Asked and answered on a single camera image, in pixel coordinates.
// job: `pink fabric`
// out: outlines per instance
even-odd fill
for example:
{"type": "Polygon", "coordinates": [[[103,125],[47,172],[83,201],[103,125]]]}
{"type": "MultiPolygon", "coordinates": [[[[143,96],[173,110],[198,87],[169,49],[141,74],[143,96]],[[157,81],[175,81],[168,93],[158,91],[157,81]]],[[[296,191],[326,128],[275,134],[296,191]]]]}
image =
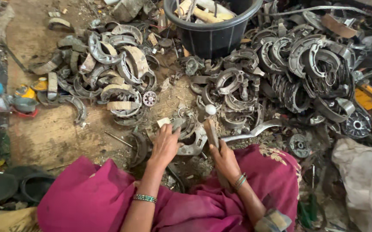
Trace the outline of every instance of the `pink fabric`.
{"type": "MultiPolygon", "coordinates": [[[[235,150],[256,195],[267,209],[276,208],[292,219],[288,228],[292,232],[298,203],[298,164],[287,153],[265,153],[259,145],[235,150]]],[[[119,231],[136,192],[134,181],[111,159],[100,167],[80,157],[59,175],[39,204],[40,228],[44,232],[119,231]]],[[[190,194],[161,186],[152,231],[253,231],[253,227],[239,197],[222,189],[211,176],[190,194]]]]}

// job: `black plastic bucket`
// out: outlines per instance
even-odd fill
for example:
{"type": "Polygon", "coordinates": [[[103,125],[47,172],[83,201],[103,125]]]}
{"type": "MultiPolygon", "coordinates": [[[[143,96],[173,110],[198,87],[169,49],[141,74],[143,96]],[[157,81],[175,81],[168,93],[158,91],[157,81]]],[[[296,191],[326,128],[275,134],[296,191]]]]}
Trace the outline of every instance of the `black plastic bucket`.
{"type": "Polygon", "coordinates": [[[177,25],[183,46],[193,55],[213,59],[228,55],[240,44],[249,18],[258,11],[263,0],[226,0],[236,16],[214,24],[195,24],[181,20],[173,12],[176,0],[164,0],[166,17],[177,25]]]}

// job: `hand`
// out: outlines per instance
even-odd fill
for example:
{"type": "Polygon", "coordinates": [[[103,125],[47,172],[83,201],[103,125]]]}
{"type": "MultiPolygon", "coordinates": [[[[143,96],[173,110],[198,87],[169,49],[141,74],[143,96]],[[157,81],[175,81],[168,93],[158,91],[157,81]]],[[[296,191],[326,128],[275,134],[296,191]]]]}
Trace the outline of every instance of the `hand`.
{"type": "Polygon", "coordinates": [[[178,143],[181,127],[172,134],[172,125],[164,124],[157,132],[156,139],[153,142],[152,156],[148,160],[148,166],[164,171],[168,164],[173,160],[178,149],[183,143],[178,143]]]}
{"type": "Polygon", "coordinates": [[[229,183],[233,186],[235,182],[239,179],[242,173],[240,172],[240,167],[236,161],[235,153],[230,149],[226,142],[219,140],[220,153],[219,150],[213,146],[209,145],[210,153],[212,154],[215,166],[223,174],[223,176],[228,179],[229,183]]]}

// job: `hammer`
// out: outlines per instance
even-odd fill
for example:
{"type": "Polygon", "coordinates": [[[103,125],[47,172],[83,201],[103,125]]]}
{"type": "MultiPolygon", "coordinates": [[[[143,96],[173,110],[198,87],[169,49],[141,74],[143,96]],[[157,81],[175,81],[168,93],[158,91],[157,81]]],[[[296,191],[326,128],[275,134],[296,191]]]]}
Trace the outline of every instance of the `hammer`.
{"type": "MultiPolygon", "coordinates": [[[[205,107],[205,114],[207,114],[208,117],[206,117],[206,119],[204,120],[203,127],[204,127],[204,130],[206,131],[206,136],[208,137],[209,144],[212,144],[219,149],[219,138],[216,134],[214,121],[209,118],[210,115],[214,115],[215,113],[216,113],[216,108],[214,105],[209,104],[205,107]]],[[[216,165],[215,165],[215,169],[216,169],[216,173],[217,173],[217,177],[219,179],[220,185],[224,187],[226,190],[228,190],[229,193],[233,193],[233,188],[230,185],[229,181],[218,171],[218,169],[216,168],[216,165]]]]}

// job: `bangle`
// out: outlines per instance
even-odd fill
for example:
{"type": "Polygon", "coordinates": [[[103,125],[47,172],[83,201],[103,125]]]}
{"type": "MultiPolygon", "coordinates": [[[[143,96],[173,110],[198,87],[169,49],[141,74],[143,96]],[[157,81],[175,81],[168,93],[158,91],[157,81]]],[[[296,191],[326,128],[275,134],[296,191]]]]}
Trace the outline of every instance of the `bangle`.
{"type": "Polygon", "coordinates": [[[245,177],[245,174],[246,174],[246,172],[245,173],[243,173],[242,175],[240,175],[240,178],[235,182],[235,184],[234,184],[234,188],[240,183],[240,181],[245,177]]]}
{"type": "Polygon", "coordinates": [[[242,184],[245,182],[245,180],[246,180],[246,173],[243,173],[240,176],[240,178],[234,184],[235,192],[237,192],[239,190],[239,188],[242,186],[242,184]]]}
{"type": "Polygon", "coordinates": [[[242,180],[242,182],[237,187],[235,187],[235,191],[236,192],[240,189],[240,187],[243,185],[243,183],[245,182],[245,180],[246,180],[246,177],[242,180]]]}
{"type": "Polygon", "coordinates": [[[148,195],[141,195],[141,194],[134,195],[133,200],[148,201],[148,202],[153,202],[155,204],[158,202],[158,199],[155,197],[148,196],[148,195]]]}

